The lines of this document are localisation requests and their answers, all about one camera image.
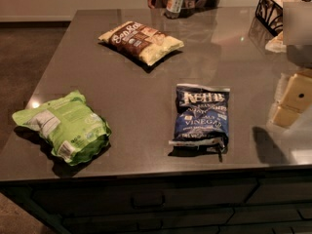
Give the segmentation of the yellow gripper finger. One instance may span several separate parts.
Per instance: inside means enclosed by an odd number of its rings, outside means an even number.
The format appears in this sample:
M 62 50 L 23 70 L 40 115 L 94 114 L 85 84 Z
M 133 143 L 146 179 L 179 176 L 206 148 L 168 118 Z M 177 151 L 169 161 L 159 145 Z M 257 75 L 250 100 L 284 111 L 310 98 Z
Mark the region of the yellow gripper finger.
M 296 72 L 288 81 L 281 106 L 302 113 L 312 103 L 312 70 Z
M 284 108 L 278 104 L 273 107 L 271 121 L 274 125 L 282 128 L 289 128 L 298 118 L 300 114 L 296 111 Z

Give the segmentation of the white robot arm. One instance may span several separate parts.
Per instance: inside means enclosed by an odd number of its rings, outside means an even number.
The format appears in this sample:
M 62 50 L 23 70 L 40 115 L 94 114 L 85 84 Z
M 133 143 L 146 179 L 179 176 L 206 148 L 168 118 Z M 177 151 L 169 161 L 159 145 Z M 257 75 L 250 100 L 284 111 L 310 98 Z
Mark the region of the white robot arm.
M 270 122 L 288 129 L 312 104 L 311 3 L 286 2 L 283 31 L 273 42 L 287 57 L 285 69 L 277 83 Z

